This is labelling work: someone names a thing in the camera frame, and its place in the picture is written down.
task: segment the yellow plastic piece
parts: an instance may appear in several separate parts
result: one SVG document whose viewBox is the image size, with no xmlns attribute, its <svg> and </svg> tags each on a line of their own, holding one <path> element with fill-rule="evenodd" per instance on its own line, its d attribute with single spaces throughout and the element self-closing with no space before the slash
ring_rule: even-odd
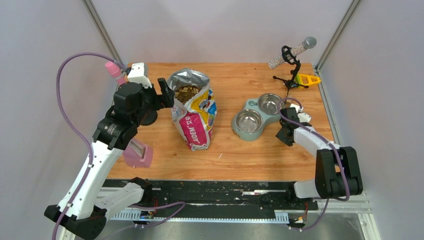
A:
<svg viewBox="0 0 424 240">
<path fill-rule="evenodd" d="M 302 84 L 305 86 L 311 86 L 315 84 L 321 83 L 321 78 L 317 76 L 312 75 L 306 75 L 306 74 L 297 74 L 296 78 L 294 79 L 296 83 Z"/>
</svg>

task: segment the wooden tabletop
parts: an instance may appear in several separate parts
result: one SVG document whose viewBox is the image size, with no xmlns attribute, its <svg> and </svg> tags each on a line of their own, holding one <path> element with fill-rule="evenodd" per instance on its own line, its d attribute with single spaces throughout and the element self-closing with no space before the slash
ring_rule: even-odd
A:
<svg viewBox="0 0 424 240">
<path fill-rule="evenodd" d="M 148 76 L 167 79 L 173 72 L 190 68 L 205 73 L 215 95 L 217 115 L 211 144 L 207 150 L 191 151 L 171 120 L 171 110 L 158 111 L 157 121 L 140 126 L 136 138 L 153 147 L 149 168 L 127 166 L 121 157 L 110 170 L 109 178 L 162 180 L 300 181 L 315 176 L 315 159 L 301 146 L 284 145 L 276 137 L 279 123 L 268 125 L 255 141 L 241 140 L 231 129 L 232 118 L 247 99 L 265 93 L 286 96 L 287 89 L 273 75 L 288 79 L 291 65 L 273 70 L 266 63 L 150 63 Z M 314 75 L 311 64 L 303 63 L 300 73 Z M 333 139 L 317 85 L 292 89 L 291 97 L 303 104 L 311 115 L 312 126 L 324 137 Z"/>
</svg>

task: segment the pink object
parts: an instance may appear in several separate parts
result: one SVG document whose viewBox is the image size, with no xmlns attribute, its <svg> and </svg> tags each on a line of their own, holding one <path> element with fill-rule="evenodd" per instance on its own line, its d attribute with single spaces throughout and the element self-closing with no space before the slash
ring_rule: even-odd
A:
<svg viewBox="0 0 424 240">
<path fill-rule="evenodd" d="M 148 168 L 152 164 L 153 149 L 135 138 L 129 141 L 122 153 L 125 163 L 133 168 Z"/>
<path fill-rule="evenodd" d="M 117 66 L 115 63 L 108 61 L 106 62 L 104 67 L 106 68 L 107 72 L 117 81 L 119 85 L 122 85 L 127 82 L 125 81 L 124 73 L 121 71 L 119 66 Z"/>
<path fill-rule="evenodd" d="M 200 114 L 188 112 L 187 115 L 179 120 L 179 124 L 187 139 L 187 145 L 190 148 L 192 148 L 192 146 L 207 146 L 208 137 L 206 136 Z"/>
</svg>

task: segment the dog food bag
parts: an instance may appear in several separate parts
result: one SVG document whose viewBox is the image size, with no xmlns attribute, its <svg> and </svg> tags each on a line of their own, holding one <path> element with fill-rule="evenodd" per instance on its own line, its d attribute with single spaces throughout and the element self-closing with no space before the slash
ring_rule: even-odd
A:
<svg viewBox="0 0 424 240">
<path fill-rule="evenodd" d="M 207 149 L 217 116 L 209 77 L 184 68 L 171 74 L 167 84 L 175 91 L 171 114 L 179 134 L 192 151 Z"/>
</svg>

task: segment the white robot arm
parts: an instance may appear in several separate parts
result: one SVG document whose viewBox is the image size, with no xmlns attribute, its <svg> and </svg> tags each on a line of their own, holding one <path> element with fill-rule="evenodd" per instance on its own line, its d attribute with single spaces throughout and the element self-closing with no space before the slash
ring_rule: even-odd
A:
<svg viewBox="0 0 424 240">
<path fill-rule="evenodd" d="M 95 239 L 115 214 L 151 198 L 152 185 L 136 177 L 117 192 L 97 200 L 109 171 L 137 134 L 137 128 L 153 124 L 158 117 L 156 111 L 174 105 L 174 92 L 165 79 L 158 79 L 162 92 L 158 95 L 153 84 L 144 76 L 144 70 L 138 70 L 141 67 L 137 64 L 137 70 L 129 72 L 130 82 L 119 86 L 113 95 L 114 105 L 97 125 L 91 144 L 92 162 L 87 156 L 65 197 L 59 204 L 48 206 L 44 212 L 47 218 L 60 222 L 85 240 Z"/>
<path fill-rule="evenodd" d="M 297 198 L 344 197 L 347 188 L 350 195 L 362 193 L 361 172 L 353 147 L 340 146 L 317 133 L 308 121 L 303 120 L 304 113 L 299 106 L 292 104 L 281 109 L 280 113 L 281 129 L 276 137 L 288 146 L 301 145 L 316 158 L 315 178 L 294 183 L 293 194 Z M 335 165 L 342 166 L 340 172 L 336 172 Z"/>
</svg>

